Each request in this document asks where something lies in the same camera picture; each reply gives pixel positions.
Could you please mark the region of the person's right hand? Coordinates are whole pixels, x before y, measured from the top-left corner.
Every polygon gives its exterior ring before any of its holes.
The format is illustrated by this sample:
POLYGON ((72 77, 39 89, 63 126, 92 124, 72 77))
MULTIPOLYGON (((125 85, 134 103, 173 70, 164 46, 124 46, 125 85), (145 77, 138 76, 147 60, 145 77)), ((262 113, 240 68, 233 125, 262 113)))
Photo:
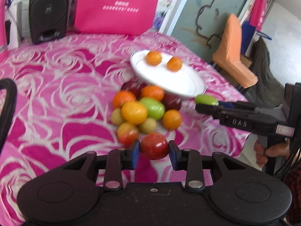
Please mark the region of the person's right hand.
POLYGON ((256 164, 260 168, 263 168, 268 162, 268 158, 275 158, 278 156, 288 158, 290 155, 289 146, 289 142, 283 142, 266 149, 257 140, 254 144, 254 151, 256 152, 256 164))

